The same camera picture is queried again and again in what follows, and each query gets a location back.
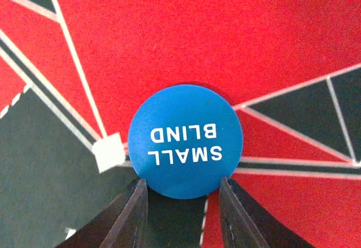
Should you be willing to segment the blue small blind button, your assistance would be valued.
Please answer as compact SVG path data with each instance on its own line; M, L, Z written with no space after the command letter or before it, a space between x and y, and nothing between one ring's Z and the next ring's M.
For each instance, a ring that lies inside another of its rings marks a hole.
M218 189L243 151L240 120L216 92L196 85L165 88L136 112L128 133L132 166L155 192L193 199Z

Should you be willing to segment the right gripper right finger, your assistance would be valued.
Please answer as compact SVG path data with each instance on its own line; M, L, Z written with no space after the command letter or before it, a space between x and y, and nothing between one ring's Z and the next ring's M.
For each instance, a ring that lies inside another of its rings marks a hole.
M224 247L312 247L231 178L221 179L219 212Z

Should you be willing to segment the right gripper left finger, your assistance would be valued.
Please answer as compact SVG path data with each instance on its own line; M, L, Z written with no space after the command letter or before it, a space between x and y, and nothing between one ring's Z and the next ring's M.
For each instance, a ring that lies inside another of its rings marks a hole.
M95 218L63 242L64 247L146 247L148 189L144 179L127 185Z

